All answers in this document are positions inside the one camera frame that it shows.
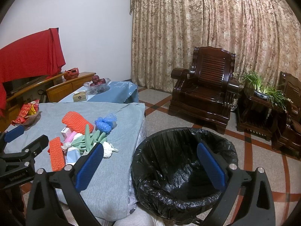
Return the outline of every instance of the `trash can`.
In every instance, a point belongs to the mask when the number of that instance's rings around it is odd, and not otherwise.
[[[212,208],[216,190],[197,157],[204,140],[213,153],[238,165],[234,145],[227,139],[198,128],[172,128],[147,137],[136,149],[131,175],[139,202],[174,223],[189,224]]]

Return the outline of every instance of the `orange foam net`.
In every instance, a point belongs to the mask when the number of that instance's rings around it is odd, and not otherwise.
[[[73,129],[77,133],[85,134],[86,124],[89,125],[90,133],[92,133],[94,126],[88,122],[79,113],[74,111],[69,111],[62,119],[62,123],[67,125],[69,128]]]
[[[62,170],[65,166],[65,158],[61,145],[60,137],[49,141],[51,168],[54,172]]]

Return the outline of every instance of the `blue gripper pad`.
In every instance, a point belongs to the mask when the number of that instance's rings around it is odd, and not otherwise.
[[[90,153],[88,159],[83,164],[82,168],[76,175],[75,188],[78,192],[87,189],[96,169],[98,168],[103,158],[103,146],[102,144],[96,144]]]
[[[226,177],[219,164],[214,159],[211,152],[203,143],[199,143],[197,147],[198,158],[203,165],[214,188],[223,191],[226,187]]]
[[[5,134],[4,142],[9,143],[14,139],[16,139],[17,137],[21,136],[23,133],[24,133],[24,127],[18,126]]]

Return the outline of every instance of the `chair backrest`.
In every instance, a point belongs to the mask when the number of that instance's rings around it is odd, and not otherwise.
[[[293,75],[281,71],[279,89],[282,90],[285,97],[291,99],[293,104],[298,108],[298,116],[293,119],[299,121],[301,117],[301,82]]]
[[[191,70],[194,82],[211,89],[226,91],[228,79],[233,76],[235,54],[222,48],[195,47]]]

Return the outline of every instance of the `white box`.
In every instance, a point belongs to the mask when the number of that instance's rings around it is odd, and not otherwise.
[[[70,134],[72,133],[72,131],[70,130],[70,128],[65,127],[62,131],[61,134],[63,135],[63,138],[66,139]]]

